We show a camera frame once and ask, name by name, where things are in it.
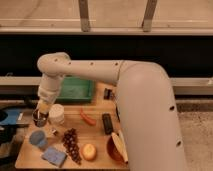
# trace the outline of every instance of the green tray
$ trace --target green tray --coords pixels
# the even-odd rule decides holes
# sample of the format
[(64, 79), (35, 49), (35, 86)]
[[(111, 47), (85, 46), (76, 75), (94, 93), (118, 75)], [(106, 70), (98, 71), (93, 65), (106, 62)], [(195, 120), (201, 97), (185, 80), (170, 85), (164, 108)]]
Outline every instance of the green tray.
[(65, 77), (57, 102), (91, 102), (93, 98), (94, 81), (77, 77)]

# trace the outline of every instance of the bowl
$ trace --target bowl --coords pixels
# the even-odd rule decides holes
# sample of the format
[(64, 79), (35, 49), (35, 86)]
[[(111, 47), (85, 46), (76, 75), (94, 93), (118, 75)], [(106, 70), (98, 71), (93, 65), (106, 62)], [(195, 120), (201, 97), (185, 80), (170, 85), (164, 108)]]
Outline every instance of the bowl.
[(112, 136), (110, 136), (109, 140), (107, 141), (107, 153), (110, 156), (110, 158), (112, 158), (114, 161), (121, 164), (125, 164), (123, 157), (115, 147)]

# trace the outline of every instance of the carrot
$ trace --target carrot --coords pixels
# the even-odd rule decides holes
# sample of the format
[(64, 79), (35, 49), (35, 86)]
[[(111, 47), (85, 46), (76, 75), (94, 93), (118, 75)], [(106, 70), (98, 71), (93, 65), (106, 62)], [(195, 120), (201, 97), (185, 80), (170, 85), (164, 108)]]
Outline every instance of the carrot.
[(90, 118), (89, 116), (87, 116), (87, 115), (84, 113), (83, 109), (80, 109), (80, 115), (81, 115), (82, 119), (83, 119), (87, 124), (92, 125), (92, 126), (96, 125), (96, 120)]

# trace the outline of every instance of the white container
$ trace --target white container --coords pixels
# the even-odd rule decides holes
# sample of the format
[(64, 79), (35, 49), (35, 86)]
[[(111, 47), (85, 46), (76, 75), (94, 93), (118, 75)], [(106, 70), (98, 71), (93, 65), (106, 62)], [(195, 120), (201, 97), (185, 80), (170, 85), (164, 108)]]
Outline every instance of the white container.
[(64, 122), (64, 107), (54, 104), (49, 111), (49, 120), (52, 124), (62, 124)]

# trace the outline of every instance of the bun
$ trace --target bun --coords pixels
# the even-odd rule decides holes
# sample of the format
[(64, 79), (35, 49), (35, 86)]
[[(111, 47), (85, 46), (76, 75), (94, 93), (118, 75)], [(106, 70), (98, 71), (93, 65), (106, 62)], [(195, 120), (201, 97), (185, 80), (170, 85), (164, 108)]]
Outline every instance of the bun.
[(97, 150), (93, 144), (85, 144), (82, 147), (82, 156), (87, 161), (92, 161), (96, 158)]

